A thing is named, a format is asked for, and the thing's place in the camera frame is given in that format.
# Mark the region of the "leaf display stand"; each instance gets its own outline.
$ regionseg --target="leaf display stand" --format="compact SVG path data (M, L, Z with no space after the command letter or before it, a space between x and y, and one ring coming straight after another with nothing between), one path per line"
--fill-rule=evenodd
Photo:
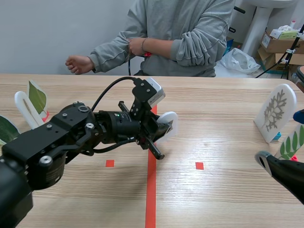
M287 84L281 84L269 95L254 119L267 143L270 143L294 114L296 96Z
M47 95L33 80L28 82L28 98L43 122L45 122L49 116Z
M19 135L17 127L7 118L0 115L0 145L13 141Z
M283 141L275 157L290 160L304 144L304 125L299 124L295 130Z

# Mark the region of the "robot end effector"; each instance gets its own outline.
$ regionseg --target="robot end effector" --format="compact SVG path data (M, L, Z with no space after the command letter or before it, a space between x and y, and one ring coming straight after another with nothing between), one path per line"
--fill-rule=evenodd
M94 113L105 93L126 79L135 84L132 91L135 100L130 111L120 101L121 112ZM80 102L73 103L45 125L4 145L0 157L0 227L17 225L33 206L32 191L56 184L65 164L79 154L93 156L136 142L144 150L150 149L156 159L163 159L154 142L172 130L172 121L159 123L160 117L151 112L151 107L164 97L162 87L152 78L120 78L101 94L92 109ZM115 144L95 149L99 143Z

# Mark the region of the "black tripod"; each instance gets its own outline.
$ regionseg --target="black tripod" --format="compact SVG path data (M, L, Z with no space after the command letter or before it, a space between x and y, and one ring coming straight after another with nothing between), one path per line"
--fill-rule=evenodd
M280 60L274 64L272 67L270 67L269 69L267 69L266 71L264 71L263 73L261 73L259 76L257 76L256 78L261 77L263 74L267 73L269 70L271 70L272 68L274 68L275 66L281 64L281 63L285 63L284 69L283 69L283 73L281 78L283 78L285 71L287 70L287 78L288 78L288 71L289 71L289 65L290 65L290 61L291 58L293 57L293 54L295 53L295 49L298 47L298 42L301 38L301 36L303 35L304 32L304 25L302 26L300 32L298 32L296 39L294 40L293 45L291 46L290 49L288 49L285 54L280 58Z

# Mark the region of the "red tape line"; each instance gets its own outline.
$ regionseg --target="red tape line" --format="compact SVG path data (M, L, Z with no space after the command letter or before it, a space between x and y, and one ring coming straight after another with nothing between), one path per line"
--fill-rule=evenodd
M157 106L152 109L157 114ZM148 152L148 177L146 197L146 222L145 228L156 227L156 159L152 152Z

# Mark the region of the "wrist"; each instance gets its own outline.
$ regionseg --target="wrist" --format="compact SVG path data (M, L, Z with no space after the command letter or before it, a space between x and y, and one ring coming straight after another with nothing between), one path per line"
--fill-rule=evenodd
M151 52L150 51L150 46L151 46L151 42L152 42L152 38L146 38L145 39L145 41L144 41L144 43L143 43L143 45L142 45L142 50L144 51L144 52Z
M87 58L90 60L90 68L91 68L91 70L95 69L95 64L94 64L93 60L89 56L87 56Z

